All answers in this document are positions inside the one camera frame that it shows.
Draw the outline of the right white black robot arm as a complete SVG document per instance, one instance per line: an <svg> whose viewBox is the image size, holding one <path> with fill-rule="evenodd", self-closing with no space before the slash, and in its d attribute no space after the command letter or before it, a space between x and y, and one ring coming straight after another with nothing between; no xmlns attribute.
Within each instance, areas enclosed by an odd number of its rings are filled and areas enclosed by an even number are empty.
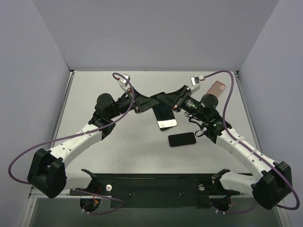
<svg viewBox="0 0 303 227"><path fill-rule="evenodd" d="M216 107L216 96L206 94L201 101L190 96L187 86L168 94L158 95L157 99L172 108L184 110L189 120L201 122L202 134L214 144L224 148L242 163L251 176L224 169L212 177L211 187L216 193L226 190L251 195L265 209L272 209L291 192L291 168L286 162L278 163L255 149L245 141L232 126L223 121Z"/></svg>

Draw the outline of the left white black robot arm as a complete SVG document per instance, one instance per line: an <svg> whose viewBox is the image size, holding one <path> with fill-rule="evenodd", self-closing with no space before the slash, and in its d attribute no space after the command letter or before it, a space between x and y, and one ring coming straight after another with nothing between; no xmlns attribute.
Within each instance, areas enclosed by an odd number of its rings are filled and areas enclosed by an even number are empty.
<svg viewBox="0 0 303 227"><path fill-rule="evenodd" d="M79 131L77 137L65 139L49 150L41 148L35 152L27 181L50 199L66 189L80 188L88 195L95 193L98 186L91 174L86 170L68 173L66 167L83 151L112 132L116 125L113 118L128 110L140 114L158 103L158 100L144 96L135 89L129 89L116 101L108 93L101 94L97 98L91 120Z"/></svg>

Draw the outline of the pink phone case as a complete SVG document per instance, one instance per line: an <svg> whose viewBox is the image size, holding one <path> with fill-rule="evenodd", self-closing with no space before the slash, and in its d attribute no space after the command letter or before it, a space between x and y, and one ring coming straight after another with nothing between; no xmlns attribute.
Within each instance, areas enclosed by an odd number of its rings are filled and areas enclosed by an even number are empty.
<svg viewBox="0 0 303 227"><path fill-rule="evenodd" d="M219 98L222 92L225 90L226 85L220 81L215 81L213 85L208 89L207 94L214 95Z"/></svg>

